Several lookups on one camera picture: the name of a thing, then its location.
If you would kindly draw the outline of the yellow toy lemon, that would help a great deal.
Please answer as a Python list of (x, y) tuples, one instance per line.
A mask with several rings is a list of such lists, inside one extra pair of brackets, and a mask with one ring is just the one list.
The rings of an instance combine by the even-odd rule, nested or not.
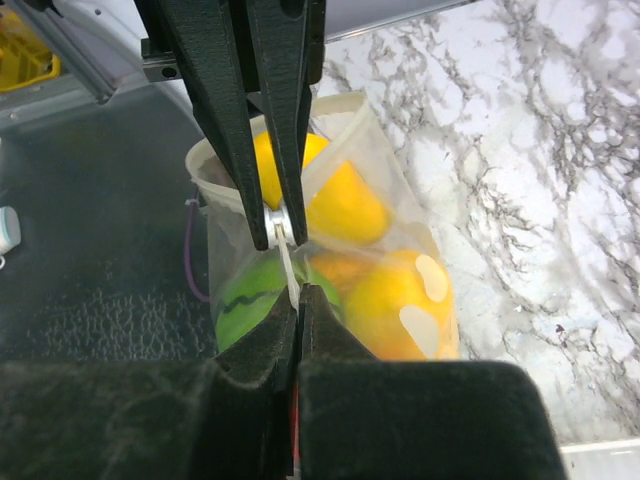
[(452, 283), (441, 263), (425, 253), (385, 255), (347, 296), (344, 320), (382, 360), (459, 357)]

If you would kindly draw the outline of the clear zip top bag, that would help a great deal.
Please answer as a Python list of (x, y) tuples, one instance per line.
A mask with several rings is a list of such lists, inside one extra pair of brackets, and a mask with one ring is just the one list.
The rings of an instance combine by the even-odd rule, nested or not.
[[(311, 108), (302, 170), (309, 233), (290, 248), (299, 284), (320, 286), (338, 321), (382, 360), (459, 355), (451, 277), (367, 98)], [(204, 203), (209, 299), (226, 350), (256, 327), (287, 286), (277, 249), (256, 250), (240, 195), (208, 141), (185, 166)]]

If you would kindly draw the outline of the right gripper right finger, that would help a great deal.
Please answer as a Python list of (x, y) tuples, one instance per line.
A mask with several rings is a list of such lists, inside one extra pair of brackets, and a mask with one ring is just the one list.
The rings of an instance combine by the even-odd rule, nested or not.
[(543, 401), (499, 361), (375, 359), (303, 288), (298, 448), (305, 479), (563, 479)]

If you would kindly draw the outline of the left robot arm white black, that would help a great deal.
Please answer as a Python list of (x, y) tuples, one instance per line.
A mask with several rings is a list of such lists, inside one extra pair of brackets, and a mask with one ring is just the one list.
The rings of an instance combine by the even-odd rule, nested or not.
[(308, 239), (301, 170), (311, 85), (322, 76), (323, 1), (50, 1), (148, 79), (181, 79), (181, 100), (239, 191), (255, 247), (268, 246), (251, 105), (263, 114), (292, 241)]

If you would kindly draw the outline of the orange yellow toy potato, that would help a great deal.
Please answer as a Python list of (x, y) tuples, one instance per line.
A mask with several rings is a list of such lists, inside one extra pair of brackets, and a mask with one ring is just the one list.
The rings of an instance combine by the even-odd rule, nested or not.
[(342, 296), (346, 296), (374, 267), (370, 259), (336, 252), (314, 255), (310, 263)]

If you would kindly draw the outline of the dark green toy melon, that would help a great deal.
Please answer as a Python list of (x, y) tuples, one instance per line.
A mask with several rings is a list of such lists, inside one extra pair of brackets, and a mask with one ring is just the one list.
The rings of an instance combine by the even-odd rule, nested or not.
[[(335, 286), (309, 261), (293, 263), (300, 286), (320, 286), (339, 322), (343, 322), (343, 305)], [(221, 289), (215, 301), (215, 335), (218, 352), (222, 353), (256, 327), (271, 311), (287, 280), (281, 261), (261, 257), (244, 267)]]

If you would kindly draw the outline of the yellow toy mango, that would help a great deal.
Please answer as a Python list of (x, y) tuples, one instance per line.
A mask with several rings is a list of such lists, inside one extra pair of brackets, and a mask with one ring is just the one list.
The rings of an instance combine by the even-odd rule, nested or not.
[[(253, 142), (263, 200), (276, 210), (282, 192), (269, 134), (264, 131)], [(306, 217), (312, 232), (356, 245), (378, 241), (391, 224), (389, 210), (350, 162), (341, 165), (313, 196)]]

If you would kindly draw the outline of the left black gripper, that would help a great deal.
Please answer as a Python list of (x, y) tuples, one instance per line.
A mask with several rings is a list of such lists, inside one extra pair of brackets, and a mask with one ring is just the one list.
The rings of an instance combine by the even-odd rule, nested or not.
[(268, 247), (247, 98), (262, 100), (295, 244), (308, 239), (301, 184), (309, 88), (322, 77), (323, 1), (138, 1), (151, 82), (182, 80), (234, 181), (254, 246)]

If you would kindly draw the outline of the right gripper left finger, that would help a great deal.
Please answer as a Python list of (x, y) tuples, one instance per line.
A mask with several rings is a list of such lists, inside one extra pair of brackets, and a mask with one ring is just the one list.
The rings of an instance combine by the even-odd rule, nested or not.
[(5, 479), (283, 479), (297, 310), (282, 293), (222, 354), (1, 366)]

